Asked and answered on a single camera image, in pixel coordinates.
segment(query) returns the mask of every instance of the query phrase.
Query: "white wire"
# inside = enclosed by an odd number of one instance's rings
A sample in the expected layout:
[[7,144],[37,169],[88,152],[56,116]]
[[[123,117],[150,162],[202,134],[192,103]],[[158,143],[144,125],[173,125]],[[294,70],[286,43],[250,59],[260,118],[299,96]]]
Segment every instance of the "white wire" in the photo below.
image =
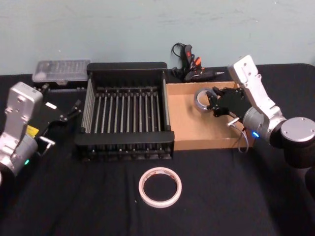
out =
[[[247,153],[247,152],[248,152],[248,149],[249,149],[249,147],[250,147],[250,144],[249,144],[249,142],[248,142],[248,138],[247,138],[247,135],[246,135],[245,131],[239,129],[235,124],[231,124],[231,126],[241,132],[241,135],[240,135],[240,137],[238,138],[238,142],[237,142],[237,143],[238,143],[238,146],[237,146],[238,151],[239,151],[240,153]],[[240,148],[242,136],[244,136],[245,141],[246,141],[246,150],[245,150],[245,151],[241,151],[241,148]]]

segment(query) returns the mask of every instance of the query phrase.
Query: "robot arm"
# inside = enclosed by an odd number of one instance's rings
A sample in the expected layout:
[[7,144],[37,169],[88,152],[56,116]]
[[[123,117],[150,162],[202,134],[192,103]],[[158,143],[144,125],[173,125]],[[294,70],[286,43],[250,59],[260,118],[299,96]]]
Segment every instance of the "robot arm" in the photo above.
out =
[[228,67],[232,79],[248,98],[243,125],[276,148],[283,148],[286,162],[295,168],[315,166],[315,122],[304,117],[286,120],[266,93],[251,56]]
[[43,104],[43,93],[47,88],[48,86],[44,85],[42,92],[39,92],[19,82],[9,90],[5,109],[6,122],[0,136],[0,187],[3,184],[12,184],[21,169],[37,152],[39,143],[46,146],[40,153],[41,156],[55,144],[45,137],[49,128],[67,124],[71,118],[81,113],[78,109],[79,100],[68,114],[62,113],[51,103]]
[[5,109],[6,122],[0,137],[0,184],[3,175],[17,176],[37,150],[37,142],[26,134],[29,120],[39,111],[43,95],[19,82],[10,91]]
[[241,122],[273,147],[283,149],[289,165],[311,167],[305,175],[305,182],[315,199],[315,122],[305,117],[287,120],[282,115],[266,93],[251,56],[241,58],[228,70],[239,88],[220,90],[213,87],[211,92],[206,92],[209,110],[213,110],[216,117],[232,116],[232,123]]

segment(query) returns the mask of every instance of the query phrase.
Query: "gray cylindrical joint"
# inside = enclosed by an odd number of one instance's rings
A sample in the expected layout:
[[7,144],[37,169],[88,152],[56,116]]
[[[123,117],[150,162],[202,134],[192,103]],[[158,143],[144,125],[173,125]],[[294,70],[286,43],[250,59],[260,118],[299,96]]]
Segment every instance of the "gray cylindrical joint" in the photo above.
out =
[[243,118],[244,127],[257,132],[260,135],[262,135],[263,123],[264,115],[259,113],[254,107],[249,108],[244,115]]
[[23,168],[25,162],[31,158],[38,148],[37,142],[31,136],[26,134],[15,150],[15,155],[12,156],[11,161],[14,166],[12,172],[15,176]]

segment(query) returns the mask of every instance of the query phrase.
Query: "black dish rack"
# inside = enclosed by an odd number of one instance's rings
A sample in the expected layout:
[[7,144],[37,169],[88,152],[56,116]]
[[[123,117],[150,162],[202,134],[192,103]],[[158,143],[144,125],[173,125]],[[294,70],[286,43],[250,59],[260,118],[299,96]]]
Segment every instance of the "black dish rack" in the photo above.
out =
[[75,144],[88,160],[170,159],[164,62],[90,63]]

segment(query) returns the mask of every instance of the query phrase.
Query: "yellow label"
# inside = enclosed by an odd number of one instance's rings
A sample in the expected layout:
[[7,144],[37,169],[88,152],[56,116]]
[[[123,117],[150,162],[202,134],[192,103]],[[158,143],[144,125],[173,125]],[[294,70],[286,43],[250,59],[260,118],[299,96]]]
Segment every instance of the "yellow label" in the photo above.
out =
[[39,129],[36,129],[35,127],[32,127],[30,125],[28,125],[26,129],[26,133],[30,135],[32,138],[34,138],[38,132],[39,132]]

